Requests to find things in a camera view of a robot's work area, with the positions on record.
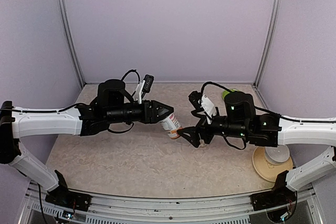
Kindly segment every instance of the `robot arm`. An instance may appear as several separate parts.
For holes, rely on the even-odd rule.
[[[195,108],[192,114],[200,118],[200,121],[194,127],[177,131],[194,147],[200,145],[200,140],[209,144],[215,135],[222,136],[225,140],[227,136],[241,138],[244,144],[249,143],[257,146],[329,145],[325,152],[308,163],[279,174],[271,192],[274,199],[276,199],[275,191],[280,194],[293,195],[292,192],[335,171],[336,118],[300,119],[281,116],[273,112],[256,115],[252,96],[243,92],[232,92],[225,97],[227,116],[220,116],[218,108],[215,108],[217,113],[212,114],[208,112],[214,111],[213,108],[203,108],[204,97],[202,93],[197,91],[193,91],[189,95],[189,100]],[[265,203],[270,202],[269,197],[272,197],[270,193],[263,194],[264,196],[261,198],[260,194],[252,196],[255,210],[273,206]]]
[[[0,164],[16,168],[40,184],[48,191],[47,202],[87,211],[90,196],[69,191],[63,175],[46,167],[19,139],[49,134],[88,136],[106,130],[124,133],[110,130],[110,124],[157,123],[173,113],[174,109],[157,101],[143,100],[150,91],[153,79],[153,76],[146,75],[140,82],[135,101],[125,90],[123,81],[108,80],[99,84],[98,95],[90,105],[78,103],[65,109],[33,110],[13,107],[10,101],[4,102],[0,109]]]

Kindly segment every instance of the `beige plate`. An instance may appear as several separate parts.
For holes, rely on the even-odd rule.
[[[275,182],[278,174],[293,169],[293,161],[291,157],[281,165],[273,165],[269,163],[265,158],[264,147],[258,147],[254,150],[252,161],[253,167],[259,176],[270,182]]]

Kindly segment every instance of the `enclosure wall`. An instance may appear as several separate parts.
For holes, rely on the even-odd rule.
[[[0,0],[0,102],[57,108],[80,91],[56,0]],[[22,139],[45,162],[55,136]],[[0,223],[13,224],[29,179],[0,165]]]
[[[336,116],[336,0],[281,0],[260,90],[268,106],[300,117]],[[326,146],[291,146],[301,165]],[[336,174],[313,185],[327,223],[336,223]]]
[[[273,4],[273,0],[65,2],[88,83],[119,78],[130,68],[150,73],[156,81],[252,83]]]

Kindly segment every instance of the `wire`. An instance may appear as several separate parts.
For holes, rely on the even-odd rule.
[[[235,149],[237,149],[237,150],[240,150],[240,151],[242,151],[242,150],[244,150],[244,149],[246,148],[246,142],[245,142],[244,139],[242,139],[242,140],[243,140],[243,143],[244,143],[244,147],[243,147],[243,148],[239,148],[238,146],[231,144],[231,143],[229,142],[229,140],[226,138],[226,136],[224,136],[223,134],[222,134],[222,137],[224,138],[224,140],[225,140],[225,142],[227,143],[227,145],[230,146],[230,147],[233,147],[233,148],[235,148]]]
[[[140,75],[139,75],[139,73],[137,72],[136,69],[128,70],[128,71],[124,74],[124,76],[121,78],[121,80],[123,81],[123,80],[126,78],[126,76],[128,76],[130,73],[136,73],[136,75],[138,76],[138,83],[140,83]]]
[[[217,86],[217,87],[219,87],[219,88],[222,88],[222,89],[226,90],[226,91],[229,92],[229,93],[232,93],[232,92],[233,92],[232,90],[230,90],[230,89],[226,88],[225,86],[220,85],[220,84],[218,84],[218,83],[216,83],[216,82],[207,81],[206,83],[204,83],[204,84],[202,85],[202,88],[201,88],[201,97],[203,97],[204,89],[205,89],[205,87],[206,87],[207,85],[214,85],[214,86]],[[279,117],[279,118],[281,118],[281,119],[284,119],[284,120],[287,120],[287,121],[290,121],[290,122],[296,122],[296,123],[336,123],[336,121],[326,121],[326,120],[299,120],[299,119],[292,119],[292,118],[287,118],[287,117],[285,117],[285,116],[283,116],[283,115],[281,115],[281,114],[279,114],[279,113],[276,113],[276,112],[274,112],[274,111],[271,111],[271,110],[263,109],[263,108],[260,108],[260,107],[257,107],[257,106],[254,106],[254,108],[255,108],[256,110],[263,111],[263,112],[266,112],[266,113],[275,115],[275,116],[277,116],[277,117]],[[206,116],[207,116],[208,118],[210,118],[210,119],[212,120],[212,118],[211,118],[206,112],[205,112],[205,114],[206,114]]]
[[[108,132],[110,133],[113,133],[113,134],[122,134],[122,133],[126,133],[126,132],[129,132],[134,126],[134,123],[132,122],[131,123],[131,127],[125,131],[113,131],[113,130],[110,130],[110,129],[107,129]]]
[[[46,220],[46,216],[44,215],[44,212],[43,212],[42,196],[41,196],[41,186],[40,186],[40,184],[37,184],[37,185],[38,185],[38,195],[39,195],[39,199],[40,199],[40,208],[41,208],[42,218],[44,220],[44,223],[48,224],[48,222]]]
[[[60,112],[64,112],[66,110],[69,110],[73,107],[79,106],[79,105],[85,105],[85,103],[79,102],[79,103],[75,103],[73,105],[70,105],[64,109],[60,109],[60,110],[17,110],[17,109],[7,109],[7,108],[3,108],[0,109],[0,111],[12,111],[12,112],[18,112],[18,113],[36,113],[36,114],[45,114],[45,113],[60,113]]]
[[[73,216],[75,216],[75,213],[76,213],[76,210],[75,210],[76,200],[74,200],[73,203],[74,203],[74,207],[72,208],[72,210],[74,211]]]
[[[294,205],[294,209],[293,209],[293,211],[291,211],[290,216],[289,216],[285,221],[287,221],[287,220],[289,220],[290,218],[292,218],[292,216],[293,216],[294,213],[295,213],[297,204],[298,204],[298,191],[295,191],[295,205]]]

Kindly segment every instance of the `granite table surface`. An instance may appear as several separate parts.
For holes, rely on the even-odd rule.
[[[173,106],[183,127],[194,126],[188,95],[200,91],[200,83],[154,83],[146,100],[157,100]],[[254,96],[251,85],[228,84]],[[78,102],[88,104],[96,95],[95,84],[82,90]],[[135,84],[127,84],[132,93]],[[222,90],[207,86],[205,94],[225,115]],[[124,124],[112,124],[112,130],[124,130]],[[239,139],[228,138],[243,146]],[[273,183],[255,172],[252,155],[256,147],[243,151],[229,147],[215,136],[210,145],[194,148],[183,138],[172,140],[160,123],[135,123],[125,134],[101,132],[95,136],[58,136],[47,165],[60,171],[69,188],[117,196],[144,198],[198,198],[248,193],[269,189]]]

